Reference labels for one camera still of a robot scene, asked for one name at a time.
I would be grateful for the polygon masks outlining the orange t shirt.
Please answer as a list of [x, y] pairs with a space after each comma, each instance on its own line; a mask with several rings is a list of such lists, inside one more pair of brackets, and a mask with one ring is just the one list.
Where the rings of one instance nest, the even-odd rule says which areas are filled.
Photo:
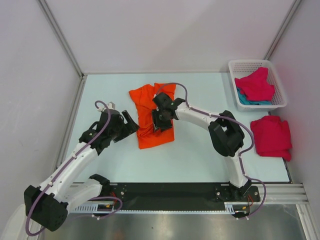
[[156, 105], [153, 102], [155, 94], [164, 92], [173, 99], [175, 90], [176, 86], [173, 84], [165, 86], [163, 83], [154, 83], [154, 85], [146, 84], [128, 92], [137, 110], [139, 129], [136, 135], [138, 147], [141, 150], [157, 147], [175, 140], [173, 128], [165, 131], [154, 129], [152, 116], [152, 110], [156, 109]]

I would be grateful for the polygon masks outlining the white plastic basket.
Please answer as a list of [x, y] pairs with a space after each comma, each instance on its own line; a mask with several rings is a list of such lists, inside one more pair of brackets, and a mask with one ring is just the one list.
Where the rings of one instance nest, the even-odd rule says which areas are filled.
[[268, 60], [240, 59], [228, 63], [237, 109], [270, 112], [288, 104], [285, 90]]

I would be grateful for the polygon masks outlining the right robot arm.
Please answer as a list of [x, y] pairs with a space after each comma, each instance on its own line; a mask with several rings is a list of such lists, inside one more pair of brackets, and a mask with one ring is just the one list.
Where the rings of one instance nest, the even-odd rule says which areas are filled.
[[215, 151], [224, 157], [229, 171], [230, 194], [242, 201], [249, 194], [252, 181], [245, 176], [240, 152], [244, 145], [245, 134], [233, 114], [225, 110], [219, 114], [196, 109], [182, 98], [171, 99], [164, 92], [152, 99], [156, 108], [151, 111], [155, 131], [167, 131], [173, 127], [173, 120], [185, 121], [209, 132]]

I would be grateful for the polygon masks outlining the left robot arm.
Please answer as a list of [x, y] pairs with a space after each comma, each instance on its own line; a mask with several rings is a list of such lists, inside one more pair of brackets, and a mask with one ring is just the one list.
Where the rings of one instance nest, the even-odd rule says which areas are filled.
[[70, 190], [70, 186], [111, 142], [117, 143], [138, 129], [139, 125], [126, 110], [104, 109], [100, 119], [81, 135], [68, 159], [39, 186], [30, 185], [24, 191], [27, 220], [54, 232], [65, 222], [71, 210], [91, 199], [110, 197], [110, 181], [97, 173], [74, 190]]

